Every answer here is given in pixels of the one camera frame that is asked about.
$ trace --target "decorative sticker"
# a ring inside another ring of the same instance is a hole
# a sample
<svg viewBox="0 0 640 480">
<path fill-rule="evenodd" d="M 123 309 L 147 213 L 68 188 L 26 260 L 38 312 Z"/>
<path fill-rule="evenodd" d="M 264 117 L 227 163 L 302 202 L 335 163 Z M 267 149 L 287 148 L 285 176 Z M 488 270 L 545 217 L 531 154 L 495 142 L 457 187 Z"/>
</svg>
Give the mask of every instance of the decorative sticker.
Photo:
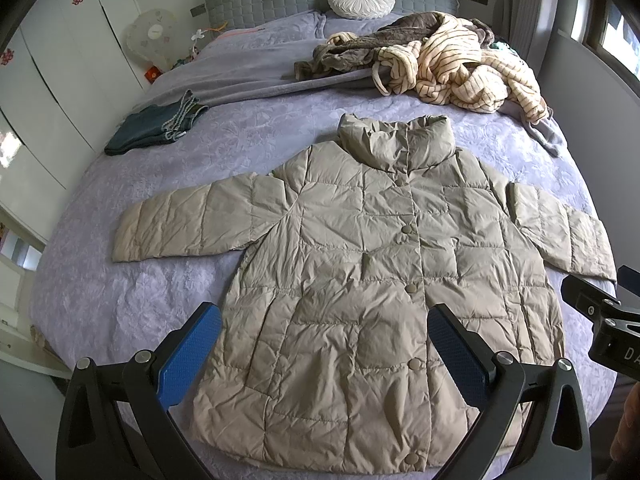
<svg viewBox="0 0 640 480">
<path fill-rule="evenodd" d="M 8 48 L 2 53 L 2 56 L 0 56 L 0 65 L 8 65 L 13 58 L 14 51 Z"/>
</svg>

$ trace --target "window frame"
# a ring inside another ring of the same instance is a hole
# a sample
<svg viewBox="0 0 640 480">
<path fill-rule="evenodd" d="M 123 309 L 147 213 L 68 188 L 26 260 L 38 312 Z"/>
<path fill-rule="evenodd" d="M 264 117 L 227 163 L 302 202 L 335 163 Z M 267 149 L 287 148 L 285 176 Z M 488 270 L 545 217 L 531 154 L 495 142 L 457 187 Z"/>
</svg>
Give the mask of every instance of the window frame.
<svg viewBox="0 0 640 480">
<path fill-rule="evenodd" d="M 591 0 L 587 28 L 582 44 L 598 56 L 610 69 L 613 70 L 613 72 L 616 73 L 620 79 L 622 79 L 622 81 L 629 86 L 629 88 L 632 89 L 638 97 L 640 97 L 640 79 L 638 79 L 631 70 L 624 66 L 617 57 L 602 46 L 602 41 L 607 28 L 607 1 L 611 0 Z"/>
</svg>

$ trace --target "puffer jacket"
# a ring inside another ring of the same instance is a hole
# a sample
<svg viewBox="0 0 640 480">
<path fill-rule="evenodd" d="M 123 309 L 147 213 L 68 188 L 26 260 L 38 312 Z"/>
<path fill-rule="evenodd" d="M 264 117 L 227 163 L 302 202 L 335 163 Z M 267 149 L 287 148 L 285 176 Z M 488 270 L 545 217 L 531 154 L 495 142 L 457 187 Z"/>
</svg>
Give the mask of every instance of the puffer jacket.
<svg viewBox="0 0 640 480">
<path fill-rule="evenodd" d="M 543 261 L 614 279 L 609 241 L 599 220 L 457 148 L 444 116 L 344 115 L 338 133 L 268 176 L 132 206 L 113 259 L 246 248 L 194 436 L 263 466 L 423 471 L 478 414 L 430 343 L 428 309 L 446 303 L 495 351 L 551 364 L 564 340 Z"/>
</svg>

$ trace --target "bed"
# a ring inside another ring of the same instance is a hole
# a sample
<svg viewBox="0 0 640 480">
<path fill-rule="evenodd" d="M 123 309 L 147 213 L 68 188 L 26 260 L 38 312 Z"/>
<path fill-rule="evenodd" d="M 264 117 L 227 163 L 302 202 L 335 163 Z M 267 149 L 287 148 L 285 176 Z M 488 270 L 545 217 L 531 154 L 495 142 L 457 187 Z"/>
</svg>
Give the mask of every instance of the bed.
<svg viewBox="0 0 640 480">
<path fill-rule="evenodd" d="M 422 0 L 421 7 L 400 4 L 385 18 L 354 22 L 319 12 L 316 5 L 325 10 L 318 4 L 321 0 L 206 1 L 213 26 L 226 20 L 228 28 L 254 28 L 223 35 L 205 47 L 195 62 L 160 77 L 134 110 L 175 101 L 187 88 L 211 108 L 175 144 L 115 157 L 101 155 L 94 161 L 40 261 L 31 318 L 70 367 L 85 355 L 106 364 L 127 360 L 139 349 L 155 348 L 202 301 L 220 302 L 241 259 L 242 251 L 233 251 L 113 264 L 114 231 L 129 205 L 164 190 L 206 184 L 233 174 L 267 173 L 308 145 L 333 138 L 345 112 L 383 121 L 446 114 L 459 146 L 470 149 L 510 180 L 540 186 L 594 214 L 584 180 L 561 135 L 553 139 L 558 156 L 550 156 L 509 116 L 475 114 L 452 105 L 437 107 L 410 94 L 382 97 L 366 71 L 337 76 L 331 82 L 292 79 L 293 62 L 308 59 L 313 47 L 333 32 L 363 34 L 392 22 L 396 13 L 431 10 L 434 2 Z M 262 8 L 260 1 L 277 2 L 274 13 L 254 12 L 252 9 Z M 440 3 L 455 6 L 455 2 Z M 455 8 L 441 10 L 455 12 Z M 299 119 L 301 110 L 305 119 L 292 128 L 291 120 Z M 550 267 L 547 271 L 559 293 L 563 274 Z M 613 293 L 611 283 L 595 283 Z M 564 303 L 562 316 L 567 357 L 575 363 L 588 421 L 593 422 L 609 397 L 615 374 L 588 359 L 590 324 Z M 182 428 L 189 423 L 189 402 L 187 396 L 172 411 Z M 203 444 L 192 445 L 221 480 L 339 478 L 261 470 Z M 495 475 L 505 464 L 506 457 L 496 459 L 491 473 Z M 428 479 L 435 472 L 400 478 Z"/>
</svg>

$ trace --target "gray fleece blanket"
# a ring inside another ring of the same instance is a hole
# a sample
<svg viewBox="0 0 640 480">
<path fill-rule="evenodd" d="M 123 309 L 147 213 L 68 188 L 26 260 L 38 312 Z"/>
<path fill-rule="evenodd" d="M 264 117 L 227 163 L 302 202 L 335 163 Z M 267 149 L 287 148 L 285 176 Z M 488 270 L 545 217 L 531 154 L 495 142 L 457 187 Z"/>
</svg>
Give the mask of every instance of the gray fleece blanket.
<svg viewBox="0 0 640 480">
<path fill-rule="evenodd" d="M 397 20 L 395 23 L 401 23 L 403 27 L 408 23 L 428 28 L 427 23 L 430 22 L 425 18 L 415 21 L 416 16 L 424 14 L 430 12 L 411 14 L 401 20 L 414 18 L 412 21 Z M 337 21 L 339 28 L 348 28 L 349 23 L 345 22 L 353 20 Z M 380 20 L 372 22 L 376 28 L 384 24 Z M 207 45 L 196 61 L 160 76 L 133 111 L 138 112 L 150 104 L 170 104 L 180 99 L 188 89 L 200 99 L 201 104 L 213 107 L 328 87 L 374 88 L 370 68 L 318 79 L 296 80 L 293 61 L 309 58 L 315 47 L 326 45 L 325 27 L 335 31 L 324 15 L 310 11 L 250 29 L 252 32 L 249 33 L 231 31 L 228 35 L 223 34 Z M 360 33 L 367 32 L 362 25 L 355 27 Z M 493 33 L 482 22 L 476 20 L 475 27 L 479 38 L 485 41 L 493 39 Z M 558 156 L 558 146 L 564 146 L 565 141 L 560 127 L 551 117 L 536 125 L 530 124 L 522 109 L 511 102 L 505 102 L 498 112 L 521 121 L 532 139 L 551 156 Z"/>
<path fill-rule="evenodd" d="M 197 64 L 163 75 L 138 108 L 175 101 L 184 88 L 193 88 L 205 104 L 212 105 L 214 99 L 228 99 L 226 94 L 232 89 L 251 91 L 256 80 L 290 81 L 287 77 L 292 77 L 295 58 L 287 58 L 279 49 L 290 52 L 288 43 L 317 44 L 322 41 L 323 27 L 335 27 L 314 13 L 269 25 L 255 33 L 215 41 L 204 49 Z M 362 33 L 364 25 L 356 25 Z M 247 66 L 230 67 L 232 59 Z M 277 74 L 273 67 L 282 67 L 279 63 L 286 63 L 286 70 Z M 511 180 L 540 186 L 567 204 L 594 212 L 564 140 L 556 145 L 559 156 L 552 158 L 518 121 L 503 114 L 437 107 L 405 95 L 382 97 L 375 89 L 322 88 L 251 101 L 236 99 L 208 110 L 174 144 L 130 150 L 116 157 L 101 155 L 91 164 L 42 255 L 31 295 L 31 319 L 70 367 L 85 355 L 107 364 L 128 360 L 137 350 L 155 348 L 202 301 L 220 304 L 242 251 L 113 264 L 113 235 L 123 211 L 165 190 L 248 171 L 267 173 L 308 145 L 333 138 L 345 112 L 382 121 L 446 114 L 459 146 Z M 559 290 L 562 273 L 547 270 Z M 613 292 L 610 283 L 599 285 Z M 567 357 L 575 364 L 587 418 L 593 422 L 609 398 L 615 374 L 588 358 L 592 333 L 587 320 L 564 303 L 562 316 Z M 190 402 L 188 395 L 182 405 L 172 408 L 180 427 L 188 424 Z M 191 444 L 219 480 L 382 480 L 266 471 L 203 444 Z M 490 476 L 505 463 L 505 457 L 497 459 Z M 385 480 L 428 480 L 435 473 L 432 469 Z"/>
<path fill-rule="evenodd" d="M 380 48 L 430 38 L 440 28 L 443 17 L 440 12 L 416 12 L 353 40 L 318 45 L 311 61 L 294 63 L 296 79 L 303 81 L 371 66 Z M 481 48 L 489 48 L 494 42 L 493 31 L 480 20 L 471 20 L 466 28 L 476 33 Z"/>
</svg>

